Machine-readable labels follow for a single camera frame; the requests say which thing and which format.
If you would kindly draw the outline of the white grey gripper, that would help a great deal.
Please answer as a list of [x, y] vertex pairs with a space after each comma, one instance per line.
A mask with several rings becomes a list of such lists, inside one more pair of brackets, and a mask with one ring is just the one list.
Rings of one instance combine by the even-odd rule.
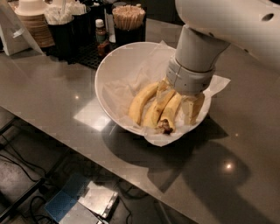
[[157, 87], [157, 101], [171, 99], [175, 90], [181, 93], [184, 95], [181, 108], [185, 115], [185, 124], [194, 125], [205, 100], [201, 92], [209, 87], [213, 75], [214, 69], [209, 72], [194, 72], [181, 66], [175, 56], [171, 56], [166, 68], [166, 78], [163, 78]]

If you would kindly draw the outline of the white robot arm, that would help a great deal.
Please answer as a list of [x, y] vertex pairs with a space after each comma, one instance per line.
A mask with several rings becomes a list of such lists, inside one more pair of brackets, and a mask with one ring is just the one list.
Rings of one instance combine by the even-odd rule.
[[184, 22], [166, 79], [182, 95], [208, 88], [215, 63], [234, 45], [280, 71], [279, 0], [175, 0]]

